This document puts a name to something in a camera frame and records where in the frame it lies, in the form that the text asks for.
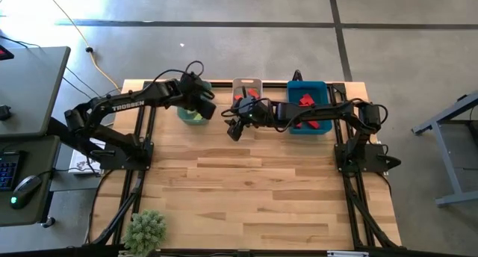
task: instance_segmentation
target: blue bin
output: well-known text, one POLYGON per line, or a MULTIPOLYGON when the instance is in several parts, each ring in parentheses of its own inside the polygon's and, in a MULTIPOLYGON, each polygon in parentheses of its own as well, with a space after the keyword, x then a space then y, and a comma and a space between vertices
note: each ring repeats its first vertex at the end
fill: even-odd
MULTIPOLYGON (((329 104, 327 84, 323 81, 289 81, 287 83, 287 99, 289 102, 299 104, 300 99, 309 94, 316 105, 329 104)), ((308 123, 302 123, 301 128, 291 126, 291 134, 325 134, 332 130, 332 121, 319 121, 319 129, 313 129, 308 123)))

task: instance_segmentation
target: gray metal frame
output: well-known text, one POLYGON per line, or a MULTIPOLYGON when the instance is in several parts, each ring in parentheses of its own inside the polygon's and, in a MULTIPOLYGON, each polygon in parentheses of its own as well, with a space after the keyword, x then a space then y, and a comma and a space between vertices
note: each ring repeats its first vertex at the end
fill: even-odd
MULTIPOLYGON (((427 120, 425 123, 422 123, 412 129, 412 132, 416 135, 422 134, 426 130, 433 130, 438 147, 441 150, 441 157, 443 158, 448 176, 450 177, 454 193, 443 196, 442 198, 437 198, 435 202, 438 207, 478 199, 478 191, 464 192, 462 190, 462 186, 460 185, 458 177, 456 175, 456 169, 461 167, 456 167, 454 163, 455 161, 452 156, 453 143, 447 142, 447 139, 444 136, 444 126, 448 126, 449 124, 456 125, 461 123, 462 125, 464 125, 466 123, 469 123, 469 120, 451 121, 451 119, 467 110, 470 110, 477 105, 478 91, 475 91, 467 95, 466 97, 463 97, 458 102, 451 105, 449 108, 445 109, 441 113, 427 120)), ((473 148, 472 150, 467 150, 466 153, 468 153, 468 156, 472 158, 473 161, 475 161, 475 159, 478 157, 478 148, 475 148, 477 146, 474 143, 470 144, 469 146, 473 146, 473 148)))

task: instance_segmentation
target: computer mouse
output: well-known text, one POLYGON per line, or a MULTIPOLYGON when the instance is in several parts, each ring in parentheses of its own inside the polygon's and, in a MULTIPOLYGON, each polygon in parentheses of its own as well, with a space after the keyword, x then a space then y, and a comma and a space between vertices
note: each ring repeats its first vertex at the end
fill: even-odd
POLYGON ((37 189, 42 184, 42 179, 38 176, 28 176, 24 178, 13 190, 10 198, 10 205, 13 209, 24 208, 31 200, 37 189))

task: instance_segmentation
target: black desk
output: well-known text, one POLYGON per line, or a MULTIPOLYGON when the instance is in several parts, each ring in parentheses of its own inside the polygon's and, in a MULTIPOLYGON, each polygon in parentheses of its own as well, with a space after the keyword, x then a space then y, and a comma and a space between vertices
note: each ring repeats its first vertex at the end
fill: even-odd
MULTIPOLYGON (((60 139, 46 137, 53 106, 60 89, 69 47, 10 49, 14 59, 0 61, 0 105, 11 107, 12 117, 0 122, 0 148, 27 152, 19 168, 17 182, 55 167, 60 139)), ((45 223, 52 192, 51 173, 42 175, 43 183, 22 209, 10 207, 12 192, 0 193, 0 226, 45 223)))
MULTIPOLYGON (((0 147, 11 144, 1 142, 0 147)), ((36 140, 24 143, 12 143, 6 150, 23 150, 27 152, 22 168, 19 169, 18 182, 24 178, 51 170, 55 166, 60 147, 60 138, 56 136, 39 137, 36 140)), ((0 192, 0 226, 27 225, 44 222, 52 201, 52 192, 49 191, 52 174, 41 176, 42 185, 31 201, 22 209, 10 207, 12 192, 0 192)))
POLYGON ((0 61, 0 105, 13 116, 0 123, 0 139, 40 137, 46 133, 69 47, 10 49, 14 59, 0 61))

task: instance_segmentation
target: desk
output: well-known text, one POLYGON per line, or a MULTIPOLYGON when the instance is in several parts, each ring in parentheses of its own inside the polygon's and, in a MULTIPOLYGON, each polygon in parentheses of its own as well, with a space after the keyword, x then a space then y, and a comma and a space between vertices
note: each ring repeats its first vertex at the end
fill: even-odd
MULTIPOLYGON (((10 49, 15 58, 0 63, 0 105, 11 106, 12 117, 0 123, 0 148, 27 152, 16 183, 55 166, 59 137, 45 136, 66 68, 69 47, 10 49)), ((10 207, 12 192, 0 193, 0 226, 45 222, 52 201, 51 174, 22 209, 10 207)))
MULTIPOLYGON (((12 144, 8 149, 23 150, 27 153, 18 174, 17 181, 20 182, 28 176, 51 170, 55 166, 60 138, 47 136, 18 143, 1 142, 0 147, 3 148, 8 144, 12 144)), ((10 207, 11 191, 0 192, 0 226, 18 226, 46 221, 48 215, 45 213, 48 212, 52 201, 52 192, 49 191, 52 175, 47 173, 40 178, 42 179, 40 188, 22 209, 10 207)))
MULTIPOLYGON (((143 82, 126 80, 123 92, 140 90, 143 82)), ((345 85, 349 99, 367 100, 364 83, 345 85)), ((217 109, 206 126, 185 125, 176 108, 156 110, 155 152, 140 211, 156 209, 165 214, 168 230, 162 247, 351 250, 344 183, 333 156, 334 132, 296 136, 249 128, 234 142, 220 116, 230 108, 231 88, 213 92, 217 109)), ((284 89, 264 88, 264 95, 286 100, 284 89)), ((136 117, 137 109, 118 113, 114 129, 132 133, 136 117)), ((94 210, 93 238, 116 214, 124 176, 118 170, 105 180, 94 210)), ((376 174, 363 177, 370 213, 400 244, 388 186, 376 174)), ((358 222, 365 241, 360 216, 358 222)))

